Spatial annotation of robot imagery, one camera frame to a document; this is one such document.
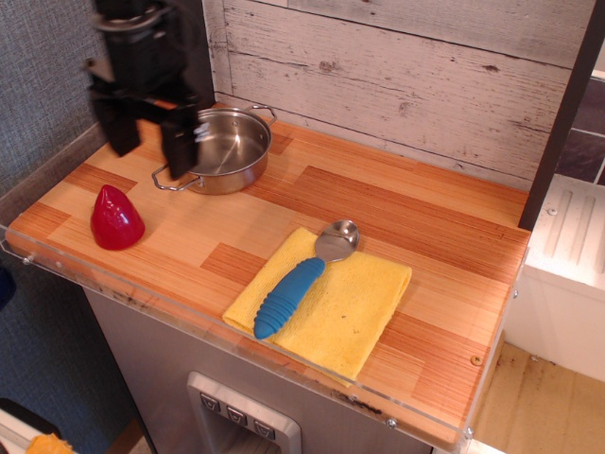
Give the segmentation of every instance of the orange object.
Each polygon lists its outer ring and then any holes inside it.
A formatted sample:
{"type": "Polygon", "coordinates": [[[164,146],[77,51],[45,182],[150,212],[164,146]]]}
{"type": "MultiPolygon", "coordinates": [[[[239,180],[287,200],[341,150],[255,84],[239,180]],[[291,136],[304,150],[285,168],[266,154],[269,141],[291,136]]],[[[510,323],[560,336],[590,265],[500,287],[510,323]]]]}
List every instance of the orange object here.
{"type": "Polygon", "coordinates": [[[34,437],[26,454],[73,454],[74,450],[67,442],[58,438],[57,435],[38,435],[34,437]]]}

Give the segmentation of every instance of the pot handle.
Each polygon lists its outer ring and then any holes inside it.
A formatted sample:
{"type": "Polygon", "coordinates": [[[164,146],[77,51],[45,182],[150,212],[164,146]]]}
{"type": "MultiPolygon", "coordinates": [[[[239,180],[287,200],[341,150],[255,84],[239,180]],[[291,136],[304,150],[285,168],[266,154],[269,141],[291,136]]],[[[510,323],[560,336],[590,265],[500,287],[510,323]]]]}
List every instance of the pot handle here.
{"type": "Polygon", "coordinates": [[[252,106],[249,106],[248,109],[244,109],[244,110],[246,112],[249,112],[252,109],[267,109],[269,112],[271,112],[271,115],[273,115],[273,118],[271,118],[271,120],[267,123],[267,126],[271,126],[273,123],[275,123],[275,120],[277,120],[277,115],[273,111],[272,107],[269,107],[269,106],[257,106],[256,104],[254,104],[252,106]]]}
{"type": "Polygon", "coordinates": [[[182,186],[176,187],[176,186],[164,186],[163,184],[160,184],[160,182],[158,182],[158,173],[162,172],[163,170],[166,170],[168,168],[168,164],[161,166],[160,168],[158,168],[155,172],[153,172],[151,174],[151,178],[153,178],[153,182],[155,183],[156,187],[158,187],[159,189],[162,189],[164,191],[183,191],[184,189],[188,188],[189,186],[191,186],[194,183],[198,183],[200,186],[204,186],[204,180],[201,177],[197,177],[194,178],[192,181],[185,183],[182,186]]]}

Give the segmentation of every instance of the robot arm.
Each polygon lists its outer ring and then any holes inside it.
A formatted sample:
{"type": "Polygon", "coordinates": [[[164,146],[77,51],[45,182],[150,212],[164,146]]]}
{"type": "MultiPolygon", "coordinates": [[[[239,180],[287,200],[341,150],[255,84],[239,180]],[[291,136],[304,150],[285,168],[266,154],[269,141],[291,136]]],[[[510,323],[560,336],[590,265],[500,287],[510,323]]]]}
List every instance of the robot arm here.
{"type": "Polygon", "coordinates": [[[90,97],[101,128],[123,156],[140,145],[136,120],[161,127],[162,150],[178,179],[198,162],[198,95],[186,84],[178,9],[167,1],[95,0],[93,24],[109,61],[88,61],[90,97]],[[173,108],[156,104],[162,100],[173,108]]]}

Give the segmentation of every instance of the saucepan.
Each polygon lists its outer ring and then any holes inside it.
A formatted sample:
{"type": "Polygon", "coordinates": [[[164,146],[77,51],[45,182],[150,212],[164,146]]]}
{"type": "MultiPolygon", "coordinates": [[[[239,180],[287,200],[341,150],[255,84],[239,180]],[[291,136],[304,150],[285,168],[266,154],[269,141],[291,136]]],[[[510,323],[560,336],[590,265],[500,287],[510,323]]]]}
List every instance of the saucepan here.
{"type": "Polygon", "coordinates": [[[181,177],[179,186],[160,184],[158,168],[151,174],[155,185],[163,190],[191,189],[201,194],[231,194],[256,182],[265,172],[271,129],[277,115],[269,106],[252,105],[248,109],[216,108],[199,112],[204,130],[199,140],[198,164],[181,177]],[[252,110],[270,111],[267,123],[252,110]]]}

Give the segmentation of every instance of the yellow cloth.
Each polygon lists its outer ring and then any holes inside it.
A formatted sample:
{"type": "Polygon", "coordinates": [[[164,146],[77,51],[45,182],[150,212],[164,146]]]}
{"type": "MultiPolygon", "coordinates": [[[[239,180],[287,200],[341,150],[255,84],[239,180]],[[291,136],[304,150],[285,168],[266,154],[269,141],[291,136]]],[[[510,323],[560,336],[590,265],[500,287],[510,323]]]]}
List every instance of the yellow cloth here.
{"type": "Polygon", "coordinates": [[[74,450],[54,433],[34,437],[26,454],[73,454],[74,450]]]}
{"type": "MultiPolygon", "coordinates": [[[[304,228],[292,233],[225,311],[225,323],[252,335],[267,294],[299,262],[315,255],[316,239],[304,228]]],[[[410,277],[410,267],[367,253],[328,263],[292,318],[267,341],[355,380],[410,277]]]]}

